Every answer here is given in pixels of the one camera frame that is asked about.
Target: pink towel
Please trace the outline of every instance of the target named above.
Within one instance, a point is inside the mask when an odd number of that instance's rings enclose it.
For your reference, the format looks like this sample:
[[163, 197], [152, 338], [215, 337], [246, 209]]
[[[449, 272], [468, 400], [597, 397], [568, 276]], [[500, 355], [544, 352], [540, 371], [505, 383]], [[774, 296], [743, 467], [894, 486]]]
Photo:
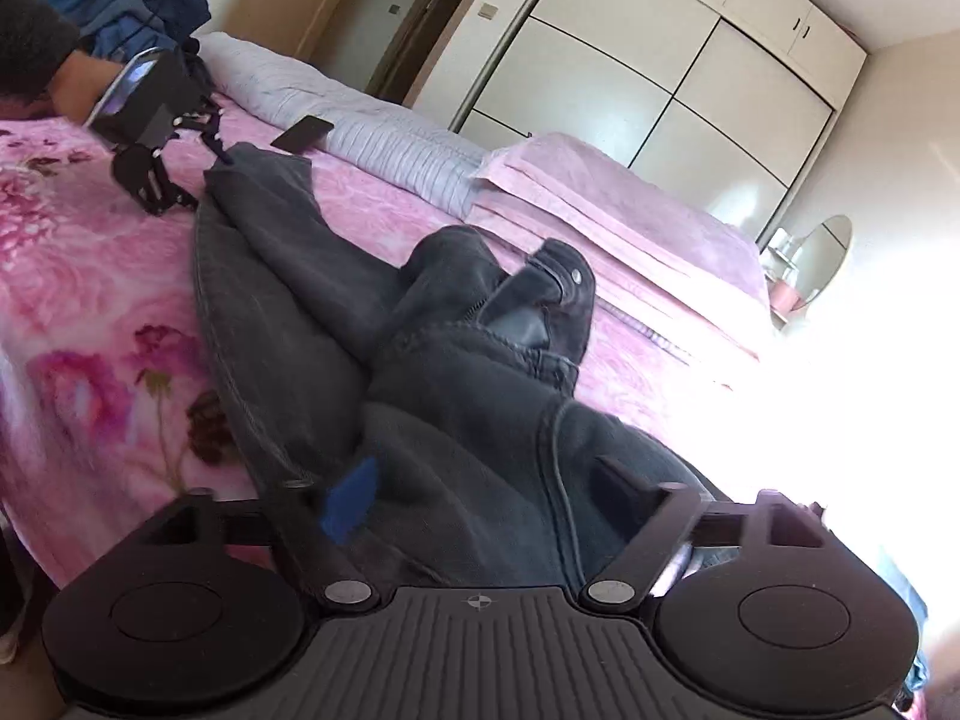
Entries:
[[495, 151], [477, 173], [467, 223], [526, 252], [569, 242], [597, 274], [597, 296], [733, 385], [771, 336], [757, 248], [733, 228], [646, 184], [565, 135]]

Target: blue jacket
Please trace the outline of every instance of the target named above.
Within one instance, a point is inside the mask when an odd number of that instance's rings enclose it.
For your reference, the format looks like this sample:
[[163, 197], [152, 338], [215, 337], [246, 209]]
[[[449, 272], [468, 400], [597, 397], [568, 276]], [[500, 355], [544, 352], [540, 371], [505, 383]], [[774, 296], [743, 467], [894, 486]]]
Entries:
[[210, 20], [206, 0], [45, 0], [80, 28], [94, 56], [127, 62], [152, 47], [173, 50]]

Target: person's arm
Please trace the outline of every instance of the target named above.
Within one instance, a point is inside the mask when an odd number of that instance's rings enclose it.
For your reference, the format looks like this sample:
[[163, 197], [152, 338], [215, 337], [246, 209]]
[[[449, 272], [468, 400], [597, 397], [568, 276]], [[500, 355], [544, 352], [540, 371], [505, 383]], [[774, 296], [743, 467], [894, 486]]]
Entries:
[[49, 92], [54, 109], [83, 122], [121, 66], [77, 50], [80, 31], [42, 0], [0, 0], [0, 95], [28, 103]]

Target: white wardrobe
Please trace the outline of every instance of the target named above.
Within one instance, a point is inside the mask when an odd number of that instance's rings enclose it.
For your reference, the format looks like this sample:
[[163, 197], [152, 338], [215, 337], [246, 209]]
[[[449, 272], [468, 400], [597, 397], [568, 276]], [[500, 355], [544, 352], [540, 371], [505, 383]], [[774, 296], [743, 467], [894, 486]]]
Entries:
[[538, 0], [460, 132], [574, 135], [755, 239], [865, 58], [808, 0]]

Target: robotic hand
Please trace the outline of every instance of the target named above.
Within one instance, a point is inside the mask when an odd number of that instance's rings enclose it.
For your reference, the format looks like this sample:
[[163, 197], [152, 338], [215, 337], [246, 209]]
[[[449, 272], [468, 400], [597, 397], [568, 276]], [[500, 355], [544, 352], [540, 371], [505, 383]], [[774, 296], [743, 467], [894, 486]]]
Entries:
[[186, 73], [179, 57], [150, 49], [136, 55], [109, 86], [85, 127], [116, 156], [113, 177], [149, 214], [175, 205], [196, 208], [197, 199], [170, 180], [161, 153], [178, 130], [200, 132], [221, 160], [230, 158], [220, 140], [222, 110]]

